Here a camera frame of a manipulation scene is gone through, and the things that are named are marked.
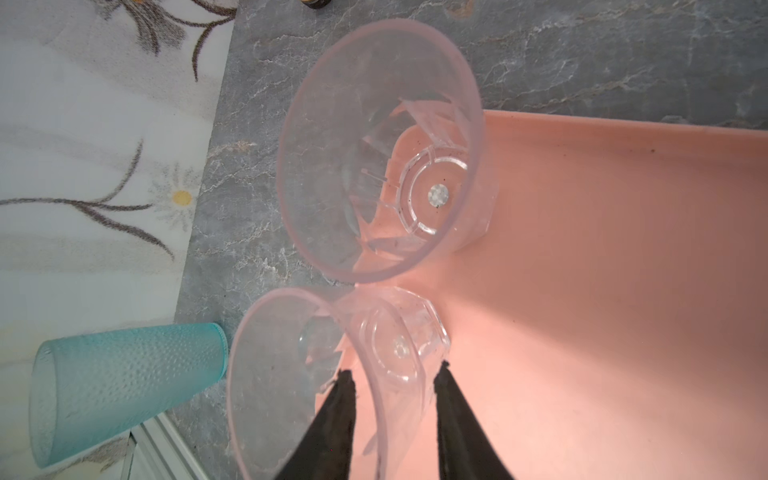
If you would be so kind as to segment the brown bottle orange cap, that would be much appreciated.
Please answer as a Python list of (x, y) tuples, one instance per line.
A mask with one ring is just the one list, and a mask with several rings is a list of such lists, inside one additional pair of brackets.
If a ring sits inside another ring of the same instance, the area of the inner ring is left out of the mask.
[(301, 0), (301, 3), (311, 9), (322, 9), (327, 6), (331, 0)]

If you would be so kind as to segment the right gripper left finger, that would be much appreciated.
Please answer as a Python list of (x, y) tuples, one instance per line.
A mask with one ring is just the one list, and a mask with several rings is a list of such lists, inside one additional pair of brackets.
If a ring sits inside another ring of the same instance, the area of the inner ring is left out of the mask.
[(347, 480), (356, 414), (352, 372), (340, 370), (320, 410), (276, 479)]

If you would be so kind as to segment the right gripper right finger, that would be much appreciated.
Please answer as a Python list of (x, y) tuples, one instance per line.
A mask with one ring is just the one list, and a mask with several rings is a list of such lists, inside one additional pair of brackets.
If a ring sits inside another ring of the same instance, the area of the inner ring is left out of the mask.
[(514, 477), (493, 449), (449, 366), (447, 361), (443, 361), (434, 379), (440, 478), (513, 480)]

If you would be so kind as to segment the pink plastic tray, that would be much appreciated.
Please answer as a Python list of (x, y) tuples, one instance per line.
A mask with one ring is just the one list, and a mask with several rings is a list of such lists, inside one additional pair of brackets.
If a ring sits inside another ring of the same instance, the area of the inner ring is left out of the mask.
[(767, 475), (767, 135), (490, 111), (488, 233), (395, 279), (518, 479)]

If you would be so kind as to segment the teal plastic cup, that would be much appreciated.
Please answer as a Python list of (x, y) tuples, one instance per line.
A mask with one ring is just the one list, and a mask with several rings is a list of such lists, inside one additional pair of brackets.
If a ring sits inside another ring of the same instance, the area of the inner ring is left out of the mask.
[(43, 342), (29, 394), (32, 456), (46, 468), (188, 401), (225, 374), (215, 323), (171, 324)]

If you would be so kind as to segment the clear glass two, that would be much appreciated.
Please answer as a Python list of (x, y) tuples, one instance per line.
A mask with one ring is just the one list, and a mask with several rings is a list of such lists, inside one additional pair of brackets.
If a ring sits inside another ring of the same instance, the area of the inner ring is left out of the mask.
[(287, 464), (342, 371), (355, 384), (351, 475), (392, 479), (450, 350), (434, 305), (395, 286), (273, 290), (246, 312), (227, 373), (231, 446), (246, 479)]

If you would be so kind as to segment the clear glass one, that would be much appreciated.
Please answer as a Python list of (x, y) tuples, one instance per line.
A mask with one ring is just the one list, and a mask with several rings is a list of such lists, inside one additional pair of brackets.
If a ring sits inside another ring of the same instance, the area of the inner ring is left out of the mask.
[(343, 37), (290, 105), (277, 188), (301, 255), (343, 282), (381, 282), (484, 236), (499, 182), (462, 53), (410, 19)]

